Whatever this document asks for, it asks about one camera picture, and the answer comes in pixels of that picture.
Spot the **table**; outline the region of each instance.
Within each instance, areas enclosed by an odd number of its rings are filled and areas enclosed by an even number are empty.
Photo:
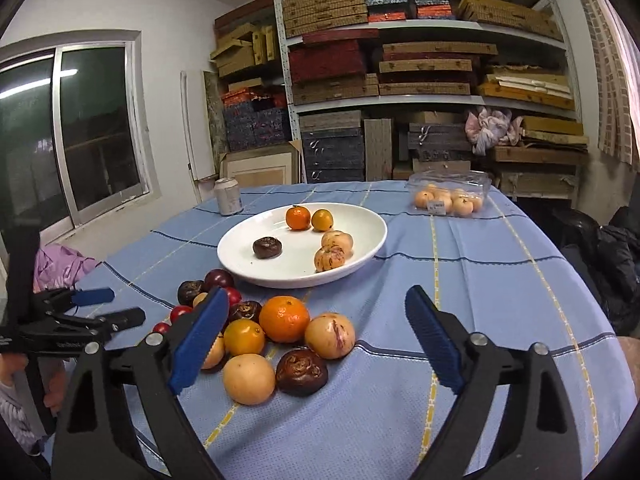
[[[476,218],[430,217],[410,205],[404,182],[349,182],[245,189],[244,210],[219,215],[215,200],[170,219],[109,257],[79,283],[116,292],[99,313],[140,306],[143,326],[118,334],[110,348],[140,341],[174,306],[183,280],[219,266],[223,234],[259,212],[308,202],[367,207],[385,219],[388,238],[363,268],[312,289],[269,290],[239,283],[245,299],[290,294],[312,316],[347,315],[357,343],[330,379],[306,399],[277,392],[261,406],[233,403],[220,374],[202,373],[180,403],[200,441],[228,480],[408,478],[449,412],[454,396],[439,386],[404,317],[404,294],[421,285],[469,332],[496,344],[552,349],[571,400],[586,475],[615,441],[636,405],[634,386],[613,330],[572,266],[537,226],[492,188]],[[286,351],[268,344],[274,366]],[[155,468],[157,450],[133,387],[127,390],[140,442]],[[497,433],[500,386],[469,471],[484,465]]]

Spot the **plate rim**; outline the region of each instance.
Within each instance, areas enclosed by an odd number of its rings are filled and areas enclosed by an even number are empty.
[[[372,214],[373,216],[377,217],[378,220],[380,220],[380,223],[384,226],[384,234],[382,236],[382,239],[379,241],[379,243],[376,244],[375,247],[372,248],[372,250],[368,251],[366,254],[364,254],[363,257],[354,260],[352,262],[349,262],[341,267],[337,267],[337,269],[331,269],[331,270],[324,270],[323,272],[315,272],[314,274],[310,274],[307,276],[300,276],[299,278],[293,278],[292,280],[288,280],[287,278],[283,278],[283,279],[272,279],[272,278],[251,278],[245,274],[243,274],[242,272],[238,272],[237,270],[233,270],[230,266],[227,266],[223,263],[222,258],[220,257],[220,246],[223,244],[223,241],[225,240],[225,238],[227,238],[236,228],[238,228],[239,226],[241,226],[244,222],[248,222],[248,221],[255,221],[255,219],[259,219],[260,216],[266,216],[268,213],[271,213],[273,211],[276,211],[277,209],[284,209],[284,208],[290,208],[293,207],[295,205],[301,205],[301,206],[309,206],[309,205],[338,205],[338,206],[347,206],[349,208],[357,208],[357,209],[364,209],[365,211],[367,211],[367,213]],[[340,272],[344,272],[345,270],[350,269],[351,267],[356,266],[357,264],[364,264],[366,263],[367,260],[372,259],[373,256],[375,256],[375,254],[380,250],[380,247],[382,247],[382,245],[385,243],[386,241],[386,237],[388,236],[388,226],[386,225],[385,220],[382,218],[382,216],[380,216],[378,213],[376,213],[375,211],[372,211],[371,209],[368,209],[366,207],[363,207],[361,205],[356,205],[356,204],[348,204],[348,203],[343,203],[343,202],[305,202],[305,203],[292,203],[289,205],[283,205],[283,206],[278,206],[278,207],[274,207],[272,209],[268,209],[267,211],[262,211],[260,213],[256,213],[253,216],[250,216],[249,218],[245,218],[244,220],[242,220],[240,223],[234,225],[231,229],[229,229],[229,231],[227,231],[222,238],[220,238],[220,241],[218,242],[218,246],[216,248],[216,254],[218,256],[218,260],[220,261],[220,264],[229,272],[231,272],[233,275],[238,276],[239,278],[250,282],[250,283],[254,283],[257,284],[256,282],[277,282],[277,283],[287,283],[288,281],[292,281],[293,283],[290,283],[290,287],[289,288],[300,288],[301,286],[305,286],[304,283],[308,283],[308,282],[312,282],[313,280],[317,280],[319,279],[319,276],[322,276],[322,279],[326,279],[328,277],[331,277],[333,275],[336,274],[340,274]]]

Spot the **window pane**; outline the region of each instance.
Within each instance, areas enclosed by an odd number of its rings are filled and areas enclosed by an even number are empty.
[[[62,137],[78,210],[140,182],[129,129],[124,55],[124,47],[62,55]]]
[[[69,215],[53,149],[53,57],[0,72],[0,230],[18,218],[43,228]]]

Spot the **checkered curtain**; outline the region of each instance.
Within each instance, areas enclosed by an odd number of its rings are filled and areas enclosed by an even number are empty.
[[[608,0],[581,2],[589,25],[598,77],[598,147],[636,167],[638,147],[634,124],[640,132],[638,48]]]

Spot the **dark brown fruit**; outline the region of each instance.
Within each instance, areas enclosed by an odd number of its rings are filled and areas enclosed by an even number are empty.
[[[229,323],[236,319],[250,319],[258,323],[262,305],[257,301],[241,301],[229,308]]]
[[[236,286],[234,277],[225,269],[211,269],[204,277],[203,292],[209,292],[214,286],[225,288],[226,286]]]
[[[306,348],[287,352],[276,368],[278,389],[296,397],[316,393],[328,378],[324,359]]]
[[[203,292],[203,285],[204,282],[202,280],[182,282],[178,287],[178,303],[192,306],[196,296]]]
[[[279,256],[282,252],[282,243],[273,236],[265,236],[264,238],[258,238],[254,242],[254,253],[261,260],[265,258],[273,258]]]

